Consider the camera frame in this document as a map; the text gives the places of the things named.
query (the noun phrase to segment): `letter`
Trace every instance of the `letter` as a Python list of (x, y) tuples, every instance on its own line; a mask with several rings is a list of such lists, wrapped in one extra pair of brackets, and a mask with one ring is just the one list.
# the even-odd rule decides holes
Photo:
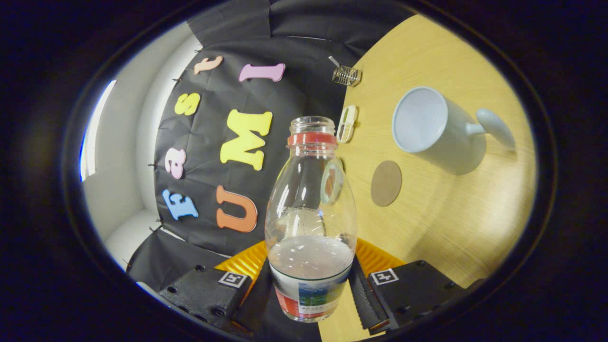
[(169, 190), (165, 189), (162, 192), (162, 198), (165, 199), (165, 203), (167, 204), (167, 207), (175, 220), (177, 220), (179, 217), (187, 215), (198, 217), (198, 211), (196, 211), (196, 208), (194, 208), (194, 203), (192, 203), (190, 197), (185, 197), (184, 201), (182, 202), (182, 195), (173, 194), (169, 196), (169, 194)]
[(222, 56), (217, 56), (212, 61), (209, 61), (209, 58), (207, 57), (203, 58), (200, 63), (194, 65), (194, 75), (198, 75), (201, 71), (215, 69), (223, 60), (224, 57)]
[(251, 232), (258, 223), (258, 209), (252, 200), (245, 196), (237, 195), (233, 192), (224, 190), (221, 185), (215, 192), (215, 200), (218, 204), (230, 202), (245, 209), (245, 217), (238, 218), (225, 214), (222, 209), (218, 209), (215, 220), (220, 228), (230, 228), (239, 232)]
[(285, 71), (285, 64), (283, 63), (273, 66), (252, 66), (248, 64), (241, 70), (238, 80), (242, 82), (247, 79), (272, 79), (278, 82), (283, 78), (283, 71)]
[(165, 155), (165, 170), (173, 175), (176, 180), (182, 178), (184, 163), (186, 162), (186, 151), (169, 148)]
[(192, 94), (182, 94), (175, 103), (175, 114), (192, 115), (198, 108), (198, 103), (201, 101), (201, 96), (195, 92)]
[(262, 138), (251, 131), (259, 132), (262, 136), (265, 136), (270, 131), (271, 122), (272, 113), (269, 111), (264, 114), (230, 111), (227, 125), (229, 129), (238, 134), (238, 137), (222, 145), (219, 151), (219, 160), (223, 163), (227, 163), (228, 160), (239, 161), (253, 166), (256, 171), (261, 170), (264, 163), (264, 152), (247, 153), (246, 151), (266, 145)]

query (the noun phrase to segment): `wooden table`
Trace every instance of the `wooden table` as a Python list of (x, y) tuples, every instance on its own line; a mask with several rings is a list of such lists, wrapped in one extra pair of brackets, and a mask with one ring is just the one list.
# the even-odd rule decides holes
[[(358, 127), (337, 154), (356, 200), (359, 237), (405, 262), (424, 259), (462, 287), (488, 277), (517, 243), (536, 193), (534, 142), (515, 92), (473, 47), (419, 15), (391, 30), (354, 67), (363, 72), (361, 83), (348, 88), (344, 106), (358, 107)], [(400, 150), (393, 112), (417, 86), (435, 88), (472, 117), (479, 108), (494, 111), (513, 132), (516, 151), (488, 135), (482, 163), (455, 176)], [(370, 185), (385, 160), (399, 165), (403, 181), (397, 199), (379, 207)], [(349, 291), (319, 327), (324, 341), (369, 336)]]

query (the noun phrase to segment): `yellow letter m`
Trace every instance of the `yellow letter m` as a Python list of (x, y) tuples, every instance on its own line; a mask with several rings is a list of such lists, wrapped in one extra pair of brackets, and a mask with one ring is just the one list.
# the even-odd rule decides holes
[(270, 131), (272, 122), (272, 113), (267, 111), (263, 114), (246, 114), (239, 113), (237, 110), (230, 111), (228, 114), (228, 128), (238, 134), (237, 138), (225, 142), (219, 151), (219, 160), (227, 163), (228, 160), (244, 162), (254, 167), (254, 170), (261, 170), (264, 163), (264, 152), (253, 150), (266, 145), (264, 139), (253, 134), (252, 131), (258, 132), (265, 136)]

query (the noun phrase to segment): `plastic bottle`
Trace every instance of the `plastic bottle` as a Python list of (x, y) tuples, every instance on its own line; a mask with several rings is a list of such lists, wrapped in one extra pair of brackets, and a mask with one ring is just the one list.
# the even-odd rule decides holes
[(337, 307), (357, 244), (356, 208), (333, 121), (300, 117), (289, 130), (291, 153), (268, 203), (265, 239), (283, 312), (311, 323)]

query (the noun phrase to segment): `cork coaster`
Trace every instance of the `cork coaster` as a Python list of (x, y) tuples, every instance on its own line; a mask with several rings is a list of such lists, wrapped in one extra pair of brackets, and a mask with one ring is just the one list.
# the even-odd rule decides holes
[(401, 190), (401, 169), (391, 160), (380, 163), (371, 179), (371, 200), (386, 207), (393, 203)]

